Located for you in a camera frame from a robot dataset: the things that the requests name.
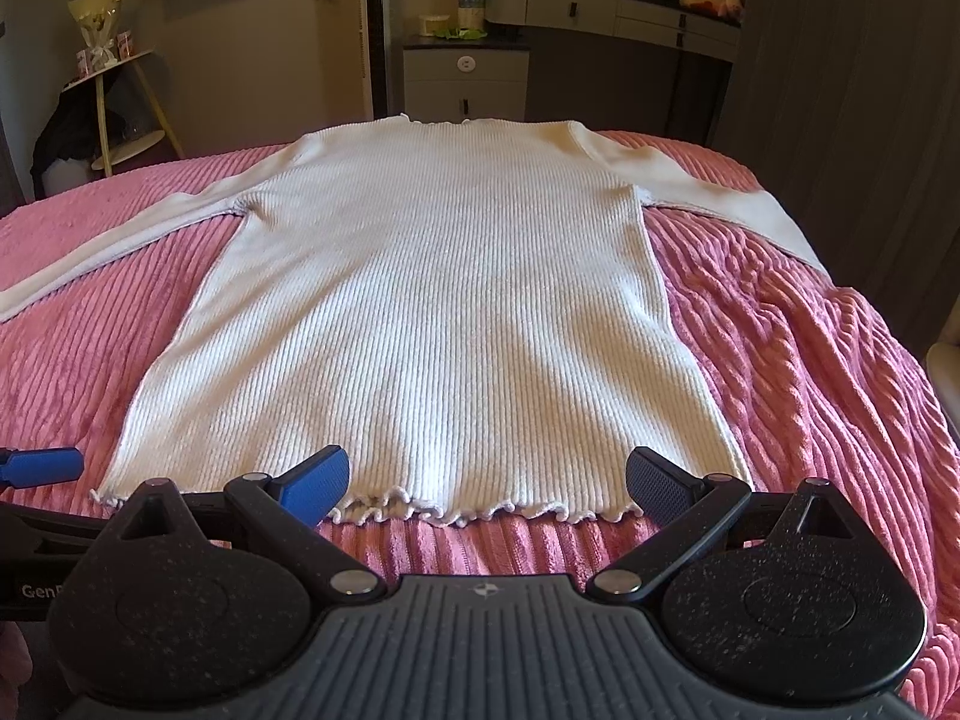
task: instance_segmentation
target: stuffed animal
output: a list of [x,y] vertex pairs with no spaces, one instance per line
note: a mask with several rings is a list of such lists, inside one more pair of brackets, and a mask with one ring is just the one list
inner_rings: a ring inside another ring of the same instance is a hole
[[747,0],[723,0],[718,15],[720,18],[730,19],[732,22],[742,22],[746,7]]

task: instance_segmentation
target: vanity desk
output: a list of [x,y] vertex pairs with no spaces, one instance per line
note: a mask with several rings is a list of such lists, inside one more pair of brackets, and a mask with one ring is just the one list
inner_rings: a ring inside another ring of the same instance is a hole
[[740,40],[738,25],[647,0],[487,0],[487,21],[637,40],[730,64]]
[[739,25],[664,0],[487,0],[486,18],[485,41],[405,44],[410,116],[576,119],[709,143]]

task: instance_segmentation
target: wall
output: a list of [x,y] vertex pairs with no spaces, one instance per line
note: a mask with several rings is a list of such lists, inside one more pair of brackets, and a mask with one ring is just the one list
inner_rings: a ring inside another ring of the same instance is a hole
[[[37,135],[75,71],[68,0],[0,0],[0,117],[25,194]],[[124,0],[189,156],[282,143],[363,118],[357,0]]]
[[960,0],[749,0],[714,146],[920,355],[960,287]]

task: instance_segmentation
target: bed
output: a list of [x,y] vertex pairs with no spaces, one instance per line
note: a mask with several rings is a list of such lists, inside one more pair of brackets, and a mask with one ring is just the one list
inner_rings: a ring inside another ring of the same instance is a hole
[[[750,170],[708,149],[605,134],[655,146],[703,180],[758,188]],[[172,191],[200,191],[277,148],[147,167],[18,209],[0,220],[0,289]],[[790,490],[824,476],[839,485],[928,609],[928,643],[904,698],[930,716],[960,717],[960,456],[918,362],[855,290],[762,238],[685,211],[644,214],[675,330],[755,483]],[[109,513],[89,491],[126,408],[239,223],[219,217],[182,229],[0,325],[0,443],[75,445],[87,463],[78,483],[5,500]],[[581,584],[653,531],[635,517],[570,525],[510,514],[466,528],[411,519],[320,529],[388,581],[411,572],[568,572]]]

